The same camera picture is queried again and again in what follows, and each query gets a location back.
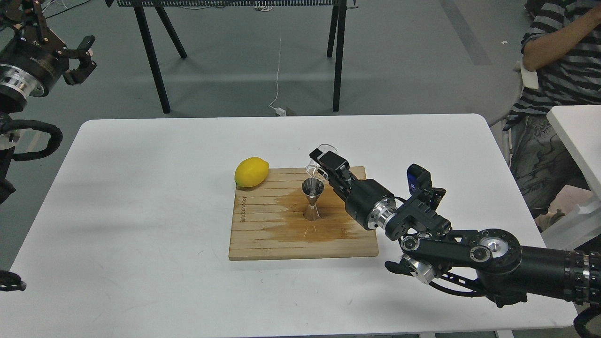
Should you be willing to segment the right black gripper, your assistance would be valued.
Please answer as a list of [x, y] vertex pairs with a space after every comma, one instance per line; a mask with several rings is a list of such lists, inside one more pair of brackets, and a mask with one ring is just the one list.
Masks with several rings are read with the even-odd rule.
[[310, 159], [322, 165], [328, 183], [344, 201], [345, 211], [364, 229], [385, 229], [386, 223], [397, 211], [397, 200], [392, 192], [373, 179], [353, 180], [348, 161], [331, 151], [314, 149]]

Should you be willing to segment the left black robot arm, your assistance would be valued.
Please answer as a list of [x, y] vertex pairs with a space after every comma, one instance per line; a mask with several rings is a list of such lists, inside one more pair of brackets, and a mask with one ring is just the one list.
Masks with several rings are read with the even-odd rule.
[[[83, 83], [97, 65], [92, 60], [95, 37], [86, 36], [77, 48], [69, 49], [48, 27], [40, 0], [3, 0], [1, 28], [14, 32], [0, 55], [0, 199], [4, 202], [15, 192], [6, 178], [9, 165], [50, 156], [63, 139], [62, 131], [53, 124], [17, 120], [11, 114], [23, 111], [28, 98], [47, 96], [60, 78], [67, 85]], [[35, 152], [15, 152], [24, 129], [47, 133], [47, 146]]]

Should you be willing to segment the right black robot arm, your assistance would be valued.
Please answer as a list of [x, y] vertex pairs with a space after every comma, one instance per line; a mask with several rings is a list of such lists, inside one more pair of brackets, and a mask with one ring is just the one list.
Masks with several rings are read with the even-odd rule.
[[526, 302], [529, 293], [589, 304], [573, 321], [582, 338], [594, 338], [588, 323], [600, 315], [600, 255], [522, 246], [502, 229], [453, 230], [437, 214], [445, 190], [435, 188], [429, 171], [408, 167], [410, 197], [402, 199], [373, 179], [358, 179], [349, 163], [332, 151], [316, 148], [317, 164], [345, 210], [364, 229], [381, 228], [402, 250], [385, 268], [418, 278], [458, 297], [485, 297], [496, 306]]

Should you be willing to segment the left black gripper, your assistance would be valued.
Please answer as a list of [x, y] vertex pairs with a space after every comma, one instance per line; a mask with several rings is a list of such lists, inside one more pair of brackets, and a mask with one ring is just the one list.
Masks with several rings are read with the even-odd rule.
[[[86, 36], [76, 49], [67, 49], [66, 43], [47, 26], [39, 0], [2, 0], [0, 27], [13, 30], [17, 38], [0, 55], [3, 95], [14, 99], [43, 98], [61, 76], [67, 85], [79, 85], [97, 67], [92, 60], [96, 37]], [[78, 67], [69, 70], [67, 59], [77, 59]]]

